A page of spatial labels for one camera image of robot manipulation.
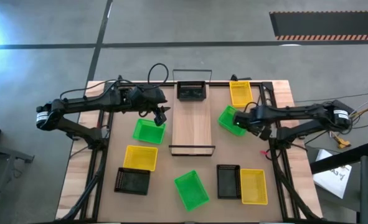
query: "tray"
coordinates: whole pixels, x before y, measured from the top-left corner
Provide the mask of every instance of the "tray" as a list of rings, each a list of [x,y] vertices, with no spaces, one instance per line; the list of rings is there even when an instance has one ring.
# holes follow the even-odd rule
[[[219,199],[240,199],[240,166],[217,165]]]
[[[210,200],[197,172],[194,170],[176,178],[174,183],[188,212]]]
[[[133,133],[133,139],[153,144],[161,144],[163,142],[165,130],[166,123],[156,126],[154,121],[138,119]]]
[[[151,172],[120,167],[116,176],[115,192],[147,195]]]
[[[248,205],[267,205],[267,184],[264,170],[241,169],[240,190],[242,203]]]
[[[219,117],[219,123],[221,126],[226,128],[232,134],[237,136],[243,136],[246,133],[245,129],[240,128],[239,126],[234,125],[234,114],[236,109],[230,105],[226,107],[226,109],[222,112]]]
[[[157,158],[156,147],[127,146],[123,167],[154,171]]]
[[[252,89],[249,81],[229,82],[232,105],[234,107],[245,107],[247,103],[253,101]]]
[[[206,82],[177,82],[177,98],[180,101],[203,101],[206,98]]]

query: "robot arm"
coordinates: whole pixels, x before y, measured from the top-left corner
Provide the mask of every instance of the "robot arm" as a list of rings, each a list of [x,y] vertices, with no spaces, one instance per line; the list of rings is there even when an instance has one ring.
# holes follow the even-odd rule
[[[37,127],[44,131],[59,129],[66,132],[70,138],[81,137],[87,142],[90,149],[94,149],[99,144],[103,144],[100,128],[86,128],[65,119],[65,114],[103,110],[110,113],[137,111],[140,116],[146,116],[153,112],[156,125],[160,126],[166,121],[164,112],[169,108],[158,106],[160,103],[167,102],[160,88],[151,85],[127,88],[122,87],[120,81],[114,82],[100,96],[56,99],[44,106],[38,106],[36,109]]]
[[[293,142],[296,138],[318,131],[344,131],[351,125],[349,113],[353,110],[338,100],[314,104],[275,108],[261,105],[250,109],[249,113],[237,111],[234,125],[237,125],[262,140],[274,139],[279,142]],[[312,119],[294,128],[272,129],[271,124],[291,119]]]

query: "concrete floor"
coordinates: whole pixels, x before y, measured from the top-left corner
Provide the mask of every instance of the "concrete floor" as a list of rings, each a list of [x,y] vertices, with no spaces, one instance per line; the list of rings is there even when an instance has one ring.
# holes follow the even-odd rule
[[[95,43],[106,0],[0,0],[0,44]],[[105,43],[274,40],[269,11],[368,10],[365,0],[120,0],[110,11]],[[0,50],[0,143],[35,155],[24,175],[0,195],[0,223],[51,221],[72,142],[62,132],[35,127],[35,108],[62,91],[83,88],[93,49]],[[145,80],[156,62],[174,68],[289,80],[295,100],[368,92],[368,45],[103,49],[94,80],[123,75]],[[161,80],[162,70],[153,79]],[[343,102],[356,108],[368,96]],[[77,115],[68,116],[77,120]],[[367,123],[362,118],[359,123]],[[368,128],[347,137],[368,142]],[[323,136],[310,145],[334,149]],[[355,213],[321,201],[330,220],[355,222]]]

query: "wooden board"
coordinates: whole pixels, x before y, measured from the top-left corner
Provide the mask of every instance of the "wooden board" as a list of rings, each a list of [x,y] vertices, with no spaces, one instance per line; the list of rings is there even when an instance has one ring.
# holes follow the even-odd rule
[[[172,145],[213,146],[210,124],[210,91],[206,85],[206,99],[203,101],[180,101],[177,85],[173,94]],[[212,154],[211,148],[170,147],[174,154]]]
[[[161,88],[168,100],[164,106],[173,104],[174,88]],[[253,88],[258,97],[259,90]],[[223,110],[230,104],[229,88],[210,88],[211,135],[216,149],[211,157],[172,156],[168,145],[172,142],[175,120],[173,110],[167,111],[167,127],[163,143],[154,145],[133,139],[131,136],[138,120],[137,113],[116,113],[110,139],[110,150],[106,162],[103,181],[99,222],[259,222],[282,221],[278,193],[272,163],[265,159],[260,150],[269,148],[251,133],[235,136],[217,122]],[[153,146],[158,148],[156,170],[151,173],[147,196],[115,193],[113,191],[117,170],[122,167],[127,145]],[[243,169],[263,169],[267,182],[268,205],[244,205],[241,200],[221,200],[217,198],[217,165],[235,164]],[[174,179],[196,170],[209,194],[210,201],[187,212],[174,185]]]
[[[266,81],[273,82],[275,90],[275,98],[277,105],[279,107],[283,106],[293,106],[293,97],[291,95],[290,86],[287,80],[277,80],[277,81]],[[89,82],[89,86],[95,85],[99,82]],[[96,90],[93,90],[93,96],[99,95],[103,90],[102,85]],[[254,99],[258,98],[259,93],[253,92]],[[79,123],[86,124],[88,126],[94,126],[96,124],[97,115],[91,116],[90,114],[82,113],[80,116]],[[281,122],[283,126],[293,127],[299,124],[298,121],[283,121]],[[303,144],[302,141],[297,140],[295,143]],[[79,145],[73,145],[74,150],[79,150]],[[322,216],[322,212],[319,206],[318,196],[316,195],[315,186],[313,184],[313,179],[311,175],[311,169],[309,168],[308,159],[306,152],[302,149],[292,147],[288,150],[288,157],[290,162],[290,168],[293,176],[293,182],[295,184],[295,189],[307,204],[307,206],[318,216]],[[57,218],[60,218],[65,214],[70,207],[77,201],[82,193],[82,187],[85,184],[86,174],[88,170],[88,163],[90,160],[90,153],[84,153],[80,156],[81,160],[77,162],[69,162],[67,175],[65,178],[64,187],[62,190],[60,203],[57,212]],[[285,194],[286,204],[288,205],[288,211],[291,212],[290,198]]]

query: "black container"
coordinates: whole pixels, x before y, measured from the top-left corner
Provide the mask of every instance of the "black container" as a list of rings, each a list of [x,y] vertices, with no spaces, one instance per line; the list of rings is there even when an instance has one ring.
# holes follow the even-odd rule
[[[217,188],[219,199],[240,199],[240,166],[217,165]]]
[[[177,98],[180,101],[203,101],[206,98],[206,82],[177,82]]]
[[[117,172],[115,192],[147,195],[151,172],[120,167]]]

